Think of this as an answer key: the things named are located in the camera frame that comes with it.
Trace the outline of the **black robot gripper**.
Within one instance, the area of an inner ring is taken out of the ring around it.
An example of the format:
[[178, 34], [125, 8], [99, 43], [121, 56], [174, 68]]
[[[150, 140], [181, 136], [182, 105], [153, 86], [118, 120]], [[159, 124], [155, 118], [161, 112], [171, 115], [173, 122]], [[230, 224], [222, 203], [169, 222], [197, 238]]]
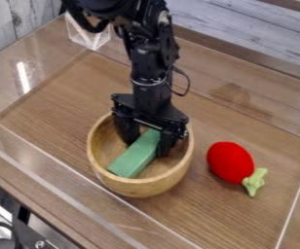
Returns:
[[157, 156], [166, 157], [175, 141], [186, 136], [189, 118], [174, 107], [173, 81], [133, 81], [133, 93], [114, 93], [113, 114], [119, 137], [130, 146], [139, 136], [139, 125], [145, 124], [161, 131]]

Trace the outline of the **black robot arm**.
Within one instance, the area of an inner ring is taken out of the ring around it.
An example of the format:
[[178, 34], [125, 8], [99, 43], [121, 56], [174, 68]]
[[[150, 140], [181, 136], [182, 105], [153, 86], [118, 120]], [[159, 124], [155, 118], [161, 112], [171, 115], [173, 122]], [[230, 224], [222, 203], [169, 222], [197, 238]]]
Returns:
[[130, 144], [146, 125], [159, 131], [157, 155], [170, 153], [188, 136], [188, 116], [171, 103], [175, 61], [173, 17], [166, 0], [62, 0], [77, 24], [98, 33], [113, 26], [131, 64], [131, 93], [115, 93], [113, 115], [122, 140]]

